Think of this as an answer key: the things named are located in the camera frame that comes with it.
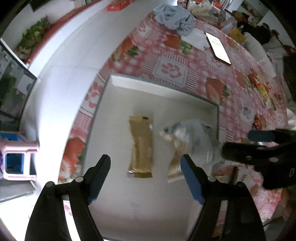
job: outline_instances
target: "pink plastic stool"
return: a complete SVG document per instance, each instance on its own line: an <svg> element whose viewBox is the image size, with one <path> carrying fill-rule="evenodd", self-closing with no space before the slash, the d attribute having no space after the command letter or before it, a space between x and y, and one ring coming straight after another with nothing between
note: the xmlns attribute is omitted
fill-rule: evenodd
<svg viewBox="0 0 296 241"><path fill-rule="evenodd" d="M37 141L27 140L20 132L0 131L0 152L2 153L3 163L1 172L3 178L7 180L36 180L36 175L30 175L31 154L39 151ZM7 173L7 155L23 154L21 157L22 173Z"/></svg>

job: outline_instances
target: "table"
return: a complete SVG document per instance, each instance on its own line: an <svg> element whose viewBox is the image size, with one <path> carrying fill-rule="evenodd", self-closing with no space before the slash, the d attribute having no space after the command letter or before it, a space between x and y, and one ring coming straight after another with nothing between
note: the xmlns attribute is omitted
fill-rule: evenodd
<svg viewBox="0 0 296 241"><path fill-rule="evenodd" d="M85 125L89 120L84 112L86 109L95 110L106 80L112 72L190 91L219 104L221 143L245 141L247 133L252 129L255 113L266 120L267 129L287 128L287 113L280 79L269 79L250 53L217 28L198 19L195 19L194 27L221 40L231 66L217 61L210 48L200 51L184 44L176 31L158 24L149 15L128 35L99 71L99 79L94 81L86 94L70 138L79 137L86 141L90 124ZM251 73L251 69L260 75L263 83L269 82L276 111L265 108L246 82L246 76ZM249 115L243 111L246 106L252 110ZM63 159L60 181L65 181L63 175L69 172L66 170L69 169L67 164L69 163ZM217 175L226 174L232 167L220 166L215 172ZM81 163L76 163L75 168L70 170L73 179L80 174ZM254 183L249 189L253 192L256 189L253 198L261 219L264 221L271 218L280 200L281 190L263 189L261 175L252 168L244 170L240 165L240 170L242 175L251 179L249 184ZM223 222L225 210L226 205L223 203L217 225Z"/></svg>

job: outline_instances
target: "tablecloth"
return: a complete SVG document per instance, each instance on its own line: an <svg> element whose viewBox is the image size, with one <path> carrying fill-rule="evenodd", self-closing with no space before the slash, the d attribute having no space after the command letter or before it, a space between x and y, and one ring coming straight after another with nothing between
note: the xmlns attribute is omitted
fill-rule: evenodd
<svg viewBox="0 0 296 241"><path fill-rule="evenodd" d="M286 128L287 113L284 93L278 77L269 79L256 60L242 46L217 28L198 19L194 27L218 37L232 63L227 66L216 60L212 50L200 51L182 42L176 31L158 24L147 16L120 44L98 73L81 105L69 139L79 137L86 142L96 105L110 73L115 72L191 91L219 104L219 141L241 142L252 129L254 115L266 120L267 129ZM250 88L247 75L256 72L263 83L269 83L269 94L276 111L263 106L260 98ZM63 158L60 182L69 181L81 172L81 162ZM220 166L216 172L229 167ZM240 173L246 175L248 187L253 186L255 204L262 220L271 218L280 200L281 190L262 188L263 179L251 167ZM223 221L226 205L221 207L218 223Z"/></svg>

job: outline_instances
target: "clear plastic bag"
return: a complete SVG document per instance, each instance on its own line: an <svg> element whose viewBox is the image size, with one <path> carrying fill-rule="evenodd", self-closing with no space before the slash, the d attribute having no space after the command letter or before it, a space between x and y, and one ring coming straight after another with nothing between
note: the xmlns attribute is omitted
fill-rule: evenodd
<svg viewBox="0 0 296 241"><path fill-rule="evenodd" d="M212 128L198 119L176 122L159 131L175 147L174 157L168 168L168 182L184 178L180 168L180 158L189 154L196 166L202 167L210 175L213 164L221 158L221 146Z"/></svg>

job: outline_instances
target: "red checkered tablecloth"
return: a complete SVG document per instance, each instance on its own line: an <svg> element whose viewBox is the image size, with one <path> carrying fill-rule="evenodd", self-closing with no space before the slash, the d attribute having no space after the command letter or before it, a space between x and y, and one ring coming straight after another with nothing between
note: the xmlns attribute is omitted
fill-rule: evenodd
<svg viewBox="0 0 296 241"><path fill-rule="evenodd" d="M167 29L147 16L100 70L98 79L94 81L82 103L70 138L79 137L86 141L90 119L94 116L102 89L112 72L191 91L219 104L221 143L244 140L252 129L254 114L266 119L267 129L287 128L287 113L280 79L269 78L249 52L217 28L198 19L195 19L194 27L221 40L232 63L231 66L217 61L210 48L200 51L184 45L176 31ZM271 86L269 95L274 100L276 111L265 107L260 97L245 82L251 69L261 77L263 83L269 82ZM244 107L252 110L251 113L244 113ZM67 159L65 157L62 161L60 181L65 181L71 170ZM70 173L70 179L80 174L81 163L75 163L75 167L75 171ZM216 171L223 172L225 168L227 167L216 167ZM256 185L253 198L262 220L271 218L280 200L281 190L263 189L261 175L251 167L246 169L240 166L240 173L247 177L245 181L250 191L254 191L252 187ZM221 219L225 211L224 206L221 207Z"/></svg>

